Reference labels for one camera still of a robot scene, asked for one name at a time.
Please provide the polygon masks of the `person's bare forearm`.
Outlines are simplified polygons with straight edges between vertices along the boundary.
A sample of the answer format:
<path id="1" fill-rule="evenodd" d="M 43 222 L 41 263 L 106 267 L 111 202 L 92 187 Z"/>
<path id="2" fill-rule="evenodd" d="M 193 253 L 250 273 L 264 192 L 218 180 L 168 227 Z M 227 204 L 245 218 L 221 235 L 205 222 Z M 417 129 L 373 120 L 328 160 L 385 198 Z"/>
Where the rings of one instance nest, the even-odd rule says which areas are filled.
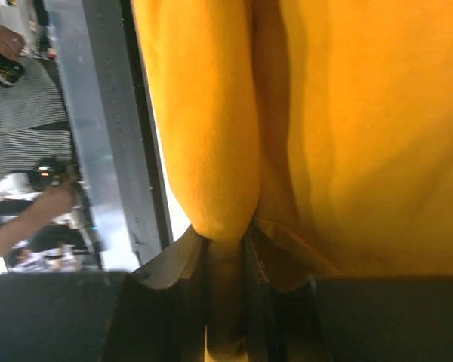
<path id="1" fill-rule="evenodd" d="M 70 181 L 48 187 L 18 217 L 0 226 L 0 257 L 22 241 L 69 213 L 76 205 L 76 192 Z"/>

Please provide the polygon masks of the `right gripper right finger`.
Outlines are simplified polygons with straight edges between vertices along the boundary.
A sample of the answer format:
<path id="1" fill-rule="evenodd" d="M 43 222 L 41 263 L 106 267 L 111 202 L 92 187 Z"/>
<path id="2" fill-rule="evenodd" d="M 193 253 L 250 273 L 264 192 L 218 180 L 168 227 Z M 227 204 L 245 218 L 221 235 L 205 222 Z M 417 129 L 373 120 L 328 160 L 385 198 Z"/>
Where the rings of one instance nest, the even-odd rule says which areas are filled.
<path id="1" fill-rule="evenodd" d="M 321 277 L 244 238 L 251 361 L 453 361 L 453 277 Z"/>

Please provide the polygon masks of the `striped shirt person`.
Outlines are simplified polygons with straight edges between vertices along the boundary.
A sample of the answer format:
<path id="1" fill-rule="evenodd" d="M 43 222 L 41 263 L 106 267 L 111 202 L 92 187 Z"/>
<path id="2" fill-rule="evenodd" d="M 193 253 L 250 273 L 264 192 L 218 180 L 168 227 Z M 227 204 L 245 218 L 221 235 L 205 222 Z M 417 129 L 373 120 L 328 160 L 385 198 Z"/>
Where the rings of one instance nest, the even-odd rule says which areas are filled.
<path id="1" fill-rule="evenodd" d="M 72 134 L 53 62 L 23 58 L 25 74 L 12 88 L 0 86 L 0 179 L 31 170 L 45 157 L 74 159 Z"/>

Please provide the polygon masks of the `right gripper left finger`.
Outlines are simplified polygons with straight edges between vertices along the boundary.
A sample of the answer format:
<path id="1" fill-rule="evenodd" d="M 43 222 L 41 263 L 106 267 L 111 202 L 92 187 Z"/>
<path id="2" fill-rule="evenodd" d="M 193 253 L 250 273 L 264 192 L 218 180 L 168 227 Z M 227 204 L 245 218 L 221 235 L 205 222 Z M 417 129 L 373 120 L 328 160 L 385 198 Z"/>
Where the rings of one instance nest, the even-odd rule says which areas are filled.
<path id="1" fill-rule="evenodd" d="M 0 275 L 0 361 L 201 361 L 205 240 L 133 272 Z"/>

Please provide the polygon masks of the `person's bare hand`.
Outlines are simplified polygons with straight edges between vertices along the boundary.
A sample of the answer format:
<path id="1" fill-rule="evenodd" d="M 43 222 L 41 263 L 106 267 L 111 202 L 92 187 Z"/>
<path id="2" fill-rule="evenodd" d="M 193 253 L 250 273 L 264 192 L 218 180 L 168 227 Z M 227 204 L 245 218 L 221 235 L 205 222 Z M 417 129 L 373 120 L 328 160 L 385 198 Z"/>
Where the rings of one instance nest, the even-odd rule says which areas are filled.
<path id="1" fill-rule="evenodd" d="M 0 25 L 0 54 L 9 60 L 16 60 L 25 45 L 23 37 Z"/>

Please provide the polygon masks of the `orange t shirt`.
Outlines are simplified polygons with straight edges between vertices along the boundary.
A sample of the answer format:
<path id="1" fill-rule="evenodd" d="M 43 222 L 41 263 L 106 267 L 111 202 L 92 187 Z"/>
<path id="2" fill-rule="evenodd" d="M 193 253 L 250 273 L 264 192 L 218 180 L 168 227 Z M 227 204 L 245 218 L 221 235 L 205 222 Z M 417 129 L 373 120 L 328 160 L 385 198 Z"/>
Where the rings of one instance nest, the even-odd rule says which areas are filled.
<path id="1" fill-rule="evenodd" d="M 136 1 L 171 190 L 342 275 L 453 275 L 453 1 Z"/>

